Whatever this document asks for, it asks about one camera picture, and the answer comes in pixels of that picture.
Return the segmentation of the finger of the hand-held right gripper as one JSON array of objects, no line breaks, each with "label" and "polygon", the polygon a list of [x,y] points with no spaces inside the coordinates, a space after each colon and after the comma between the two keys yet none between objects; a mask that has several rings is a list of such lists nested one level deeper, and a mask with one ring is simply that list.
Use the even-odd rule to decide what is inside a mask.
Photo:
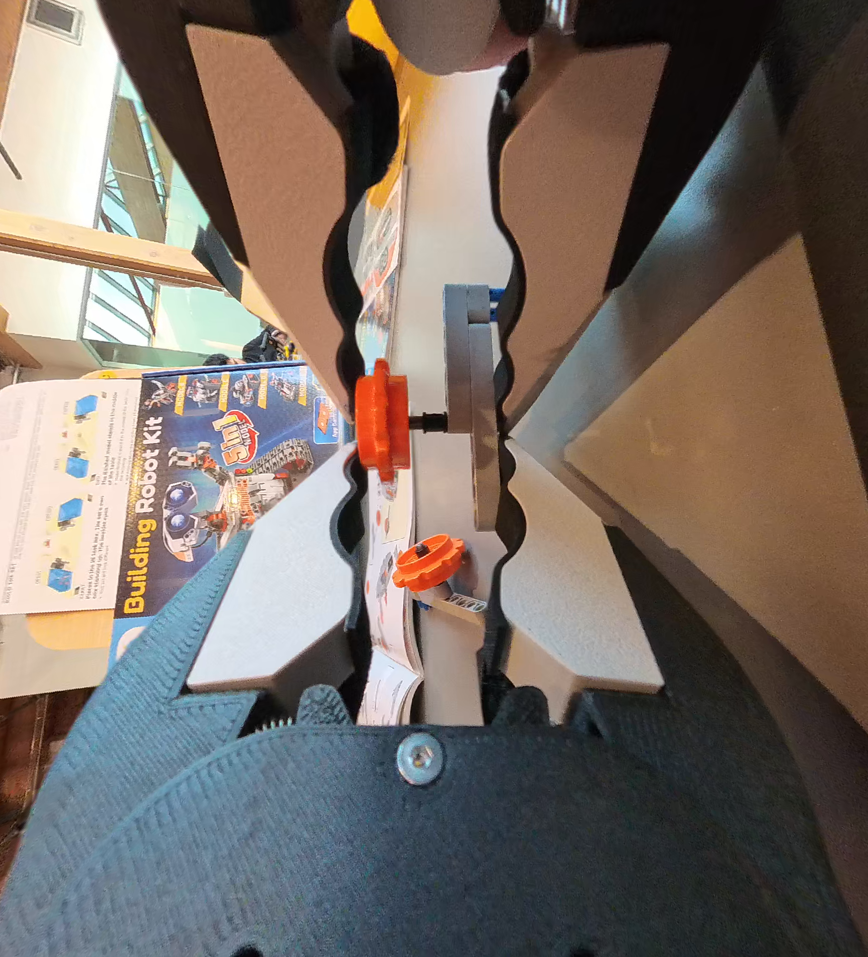
[{"label": "finger of the hand-held right gripper", "polygon": [[498,319],[498,418],[510,434],[607,296],[670,45],[584,49],[540,31],[502,78],[496,150],[499,228],[512,248]]},{"label": "finger of the hand-held right gripper", "polygon": [[361,295],[349,260],[349,120],[342,30],[268,38],[185,28],[249,270],[341,412],[355,409]]}]

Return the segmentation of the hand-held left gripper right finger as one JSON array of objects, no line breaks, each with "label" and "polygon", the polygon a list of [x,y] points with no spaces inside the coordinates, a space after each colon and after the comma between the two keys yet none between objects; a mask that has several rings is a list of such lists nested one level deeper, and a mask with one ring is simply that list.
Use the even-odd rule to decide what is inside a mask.
[{"label": "hand-held left gripper right finger", "polygon": [[604,523],[517,442],[505,449],[525,530],[500,568],[501,672],[542,691],[556,723],[582,691],[658,694],[664,678]]}]

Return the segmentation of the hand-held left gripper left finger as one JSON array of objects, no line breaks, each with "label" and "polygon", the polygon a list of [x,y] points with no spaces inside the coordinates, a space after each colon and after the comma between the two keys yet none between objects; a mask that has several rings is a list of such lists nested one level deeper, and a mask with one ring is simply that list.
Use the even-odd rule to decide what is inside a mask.
[{"label": "hand-held left gripper left finger", "polygon": [[356,675],[366,477],[342,446],[249,531],[187,686],[300,700]]}]

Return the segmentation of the grey toy beam assembly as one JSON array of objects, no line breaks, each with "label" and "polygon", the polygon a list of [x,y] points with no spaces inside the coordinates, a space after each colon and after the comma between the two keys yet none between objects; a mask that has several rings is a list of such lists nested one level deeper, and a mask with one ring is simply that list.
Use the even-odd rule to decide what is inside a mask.
[{"label": "grey toy beam assembly", "polygon": [[469,438],[474,526],[494,531],[500,466],[488,286],[447,284],[442,318],[447,430]]}]

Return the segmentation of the orange toy gear wheel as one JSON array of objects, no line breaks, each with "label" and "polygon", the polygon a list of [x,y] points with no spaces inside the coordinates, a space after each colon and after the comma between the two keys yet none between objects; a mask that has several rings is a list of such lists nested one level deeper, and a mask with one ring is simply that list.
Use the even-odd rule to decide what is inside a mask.
[{"label": "orange toy gear wheel", "polygon": [[382,358],[356,383],[355,427],[359,460],[365,469],[376,470],[381,481],[391,483],[397,472],[410,468],[407,379],[392,375]]},{"label": "orange toy gear wheel", "polygon": [[461,568],[465,544],[449,534],[436,534],[411,546],[396,561],[393,583],[414,593],[447,583]]}]

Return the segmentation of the grey desk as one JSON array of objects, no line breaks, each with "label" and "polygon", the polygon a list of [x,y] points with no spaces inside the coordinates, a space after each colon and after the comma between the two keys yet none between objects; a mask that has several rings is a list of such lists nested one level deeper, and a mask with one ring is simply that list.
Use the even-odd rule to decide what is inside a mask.
[{"label": "grey desk", "polygon": [[[411,108],[395,370],[445,406],[442,292],[512,248],[499,88],[579,2],[379,4],[435,74]],[[868,2],[775,2],[751,75],[643,255],[514,430],[494,531],[470,440],[414,439],[418,535],[473,546],[487,623],[425,615],[456,831],[521,922],[566,908],[596,954],[868,955]],[[606,527],[664,688],[577,694],[561,723],[501,672],[517,442]]]}]

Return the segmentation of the white instruction manual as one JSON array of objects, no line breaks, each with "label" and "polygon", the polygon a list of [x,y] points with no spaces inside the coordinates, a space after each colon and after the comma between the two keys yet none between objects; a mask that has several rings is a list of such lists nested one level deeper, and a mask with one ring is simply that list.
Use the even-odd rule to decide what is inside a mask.
[{"label": "white instruction manual", "polygon": [[414,543],[414,487],[410,470],[392,482],[368,472],[368,559],[364,599],[371,655],[356,724],[408,724],[424,666],[415,635],[411,592],[394,583],[399,557]]}]

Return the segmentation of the grey toy connector with holes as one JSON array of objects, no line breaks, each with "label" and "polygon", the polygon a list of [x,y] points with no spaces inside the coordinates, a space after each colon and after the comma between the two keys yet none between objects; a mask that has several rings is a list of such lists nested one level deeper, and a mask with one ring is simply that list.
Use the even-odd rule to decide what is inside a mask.
[{"label": "grey toy connector with holes", "polygon": [[443,582],[422,592],[415,592],[418,604],[448,615],[473,622],[483,621],[487,602],[454,592],[449,582]]}]

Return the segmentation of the blue toy kit box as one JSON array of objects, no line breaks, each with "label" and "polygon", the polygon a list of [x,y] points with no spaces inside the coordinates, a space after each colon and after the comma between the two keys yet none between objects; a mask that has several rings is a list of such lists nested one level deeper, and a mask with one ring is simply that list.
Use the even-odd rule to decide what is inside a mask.
[{"label": "blue toy kit box", "polygon": [[301,361],[144,373],[109,664],[352,436]]}]

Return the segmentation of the large glass window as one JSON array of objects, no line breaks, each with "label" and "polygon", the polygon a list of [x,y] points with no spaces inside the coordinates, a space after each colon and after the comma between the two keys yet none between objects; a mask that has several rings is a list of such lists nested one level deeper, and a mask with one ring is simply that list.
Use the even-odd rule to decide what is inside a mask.
[{"label": "large glass window", "polygon": [[[94,227],[192,251],[208,215],[123,67],[110,115]],[[225,291],[183,288],[112,269],[89,270],[84,340],[240,357],[262,322]]]}]

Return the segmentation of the pale wooden beam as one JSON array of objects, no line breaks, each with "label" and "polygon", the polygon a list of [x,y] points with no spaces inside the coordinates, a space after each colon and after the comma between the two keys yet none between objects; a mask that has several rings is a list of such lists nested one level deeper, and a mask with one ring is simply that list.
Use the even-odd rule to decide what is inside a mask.
[{"label": "pale wooden beam", "polygon": [[186,288],[223,284],[189,250],[0,209],[0,251],[105,269]]}]

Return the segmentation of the blue booklet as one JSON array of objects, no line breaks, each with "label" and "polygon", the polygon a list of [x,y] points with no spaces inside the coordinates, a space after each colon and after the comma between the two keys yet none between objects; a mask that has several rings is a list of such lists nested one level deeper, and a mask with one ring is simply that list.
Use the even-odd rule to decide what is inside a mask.
[{"label": "blue booklet", "polygon": [[396,291],[387,282],[369,295],[356,323],[356,342],[366,374],[372,373],[377,360],[388,359],[395,315]]}]

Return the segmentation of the yellow plastic storage bin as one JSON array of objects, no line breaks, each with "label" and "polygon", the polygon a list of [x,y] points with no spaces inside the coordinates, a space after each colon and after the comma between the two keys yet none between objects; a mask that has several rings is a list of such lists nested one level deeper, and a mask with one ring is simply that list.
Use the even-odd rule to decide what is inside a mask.
[{"label": "yellow plastic storage bin", "polygon": [[398,99],[403,100],[401,92],[401,51],[389,36],[381,23],[376,6],[372,1],[352,1],[346,13],[346,22],[351,34],[370,44],[382,54],[390,67],[395,80]]}]

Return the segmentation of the white printed paper sheet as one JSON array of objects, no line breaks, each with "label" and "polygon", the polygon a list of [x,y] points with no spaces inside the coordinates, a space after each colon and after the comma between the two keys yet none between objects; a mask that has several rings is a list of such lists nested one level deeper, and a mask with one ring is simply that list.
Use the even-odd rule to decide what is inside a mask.
[{"label": "white printed paper sheet", "polygon": [[141,385],[0,391],[0,616],[115,607]]}]

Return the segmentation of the wall vent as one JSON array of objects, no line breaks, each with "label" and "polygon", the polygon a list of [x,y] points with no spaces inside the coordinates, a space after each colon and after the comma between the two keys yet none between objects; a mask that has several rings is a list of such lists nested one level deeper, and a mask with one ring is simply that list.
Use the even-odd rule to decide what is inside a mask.
[{"label": "wall vent", "polygon": [[40,30],[79,44],[84,32],[84,12],[61,1],[30,1],[26,22]]}]

